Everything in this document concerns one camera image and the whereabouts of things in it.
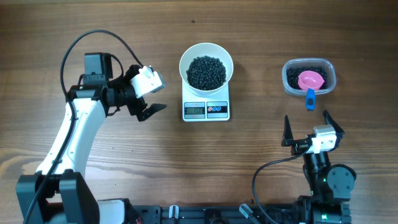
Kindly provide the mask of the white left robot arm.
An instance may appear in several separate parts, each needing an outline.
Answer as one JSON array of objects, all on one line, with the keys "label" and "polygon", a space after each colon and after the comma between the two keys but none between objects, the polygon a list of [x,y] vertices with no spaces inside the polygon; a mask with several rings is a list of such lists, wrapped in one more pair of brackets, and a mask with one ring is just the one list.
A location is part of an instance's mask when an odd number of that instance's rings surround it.
[{"label": "white left robot arm", "polygon": [[152,67],[132,65],[113,77],[108,53],[85,54],[85,72],[67,93],[65,117],[50,152],[35,174],[20,176],[16,194],[25,223],[128,223],[126,199],[96,200],[85,181],[93,141],[109,109],[126,106],[138,121],[165,108],[143,96],[164,87]]}]

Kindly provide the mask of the pink scoop with blue handle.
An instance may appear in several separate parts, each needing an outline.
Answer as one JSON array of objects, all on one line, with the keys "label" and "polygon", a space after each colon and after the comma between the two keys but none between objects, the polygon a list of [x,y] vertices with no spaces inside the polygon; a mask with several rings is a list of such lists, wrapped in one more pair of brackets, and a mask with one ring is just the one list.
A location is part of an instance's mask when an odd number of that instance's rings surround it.
[{"label": "pink scoop with blue handle", "polygon": [[323,77],[314,71],[304,71],[298,76],[298,86],[306,91],[305,106],[308,111],[313,111],[316,104],[315,91],[324,84]]}]

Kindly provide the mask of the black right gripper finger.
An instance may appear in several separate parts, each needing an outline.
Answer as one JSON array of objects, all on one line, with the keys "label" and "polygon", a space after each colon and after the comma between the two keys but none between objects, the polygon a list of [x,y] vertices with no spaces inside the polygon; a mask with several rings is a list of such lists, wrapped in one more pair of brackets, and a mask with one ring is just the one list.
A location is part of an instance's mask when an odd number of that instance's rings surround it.
[{"label": "black right gripper finger", "polygon": [[335,129],[336,136],[342,137],[344,135],[344,130],[340,127],[340,125],[331,117],[327,110],[323,111],[323,118],[325,120],[325,124],[330,124]]},{"label": "black right gripper finger", "polygon": [[282,142],[293,142],[294,137],[292,134],[289,117],[285,115],[284,118],[284,133],[282,135]]}]

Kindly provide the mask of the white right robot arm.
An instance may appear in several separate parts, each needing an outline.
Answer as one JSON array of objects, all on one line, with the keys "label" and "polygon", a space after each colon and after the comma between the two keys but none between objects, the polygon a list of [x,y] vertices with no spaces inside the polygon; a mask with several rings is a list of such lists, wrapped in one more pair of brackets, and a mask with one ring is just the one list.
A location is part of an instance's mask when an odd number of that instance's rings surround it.
[{"label": "white right robot arm", "polygon": [[356,180],[355,171],[344,164],[331,164],[328,153],[337,149],[344,130],[326,110],[325,124],[315,126],[313,134],[294,139],[289,118],[284,121],[281,145],[291,147],[291,155],[303,158],[303,173],[311,195],[300,196],[289,209],[283,209],[281,223],[350,224],[348,202]]}]

